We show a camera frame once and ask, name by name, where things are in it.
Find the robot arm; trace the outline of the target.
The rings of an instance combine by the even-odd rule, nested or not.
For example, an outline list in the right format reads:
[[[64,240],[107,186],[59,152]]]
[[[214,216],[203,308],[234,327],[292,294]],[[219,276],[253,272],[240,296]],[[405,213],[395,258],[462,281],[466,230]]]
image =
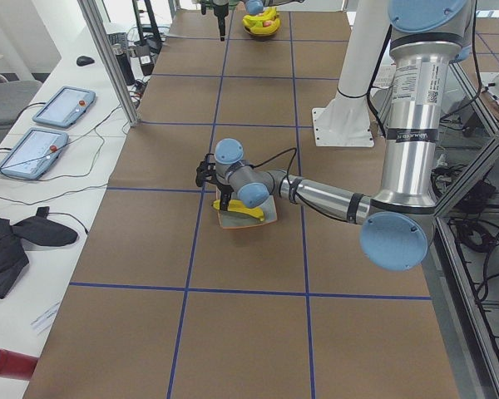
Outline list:
[[[242,18],[244,30],[253,37],[271,37],[280,28],[281,21],[277,7],[279,5],[289,4],[290,1],[261,1],[249,0],[242,1],[245,6],[246,14]],[[211,8],[217,18],[219,37],[223,42],[226,37],[225,19],[230,12],[230,2],[224,1],[201,1],[200,11],[202,15]]]
[[[360,226],[360,245],[379,267],[419,265],[432,241],[435,202],[430,195],[442,96],[450,65],[472,51],[473,1],[362,1],[358,4],[335,97],[313,111],[319,146],[369,147],[368,103],[384,54],[396,66],[391,85],[380,188],[367,196],[325,185],[288,170],[261,171],[242,145],[223,139],[215,162],[196,176],[220,192],[220,207],[241,200],[248,208],[276,195],[330,219]]]

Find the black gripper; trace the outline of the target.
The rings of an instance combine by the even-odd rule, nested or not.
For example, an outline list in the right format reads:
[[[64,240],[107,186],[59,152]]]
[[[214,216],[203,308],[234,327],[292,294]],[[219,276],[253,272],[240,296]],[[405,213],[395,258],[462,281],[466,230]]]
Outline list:
[[[219,28],[219,34],[220,34],[220,40],[224,41],[225,40],[225,34],[226,34],[226,25],[225,25],[225,18],[228,16],[228,4],[213,4],[214,8],[214,15],[217,17],[218,20],[218,28]]]
[[[233,188],[230,185],[218,183],[217,190],[220,192],[219,208],[222,211],[227,211],[229,209],[231,195],[234,192]]]

